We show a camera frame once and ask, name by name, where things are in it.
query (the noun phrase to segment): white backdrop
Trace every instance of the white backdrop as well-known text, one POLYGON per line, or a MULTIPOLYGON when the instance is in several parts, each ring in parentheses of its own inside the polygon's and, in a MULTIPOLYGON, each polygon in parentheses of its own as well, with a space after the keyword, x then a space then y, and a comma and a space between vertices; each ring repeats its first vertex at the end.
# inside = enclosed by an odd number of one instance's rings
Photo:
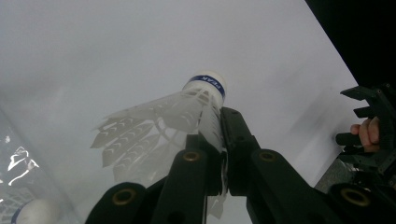
MULTIPOLYGON (((340 151, 335 134, 361 122, 364 103, 339 93, 357 84, 303 0, 0 3, 0 108, 82 218, 113 184, 92 129, 202 69, 311 186, 340 151)), ((250 223, 245 199, 207 223, 250 223)))

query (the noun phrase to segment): shuttlecock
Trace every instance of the shuttlecock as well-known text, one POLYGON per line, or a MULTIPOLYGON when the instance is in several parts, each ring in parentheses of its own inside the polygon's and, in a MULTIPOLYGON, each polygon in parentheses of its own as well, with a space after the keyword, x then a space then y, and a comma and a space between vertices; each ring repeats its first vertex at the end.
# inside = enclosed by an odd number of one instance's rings
POLYGON ((201 71, 182 91, 106 117, 91 147, 103 149, 103 166, 113 166, 117 182, 148 187, 167 176, 187 134, 200 133, 222 151, 219 110, 225 93, 220 75, 201 71))

